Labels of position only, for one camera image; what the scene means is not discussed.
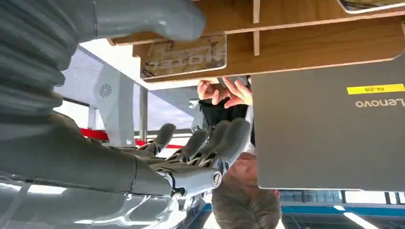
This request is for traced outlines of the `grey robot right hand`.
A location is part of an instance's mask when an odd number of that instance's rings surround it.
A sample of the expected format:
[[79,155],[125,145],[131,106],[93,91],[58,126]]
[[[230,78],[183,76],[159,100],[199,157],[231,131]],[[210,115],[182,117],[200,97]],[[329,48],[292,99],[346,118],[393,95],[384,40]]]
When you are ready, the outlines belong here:
[[3,229],[171,229],[180,202],[219,187],[250,125],[222,121],[205,145],[193,134],[172,157],[172,137],[135,149],[106,147],[55,111],[54,87],[78,45],[152,31],[199,38],[205,16],[190,0],[3,0],[0,3],[0,226]]

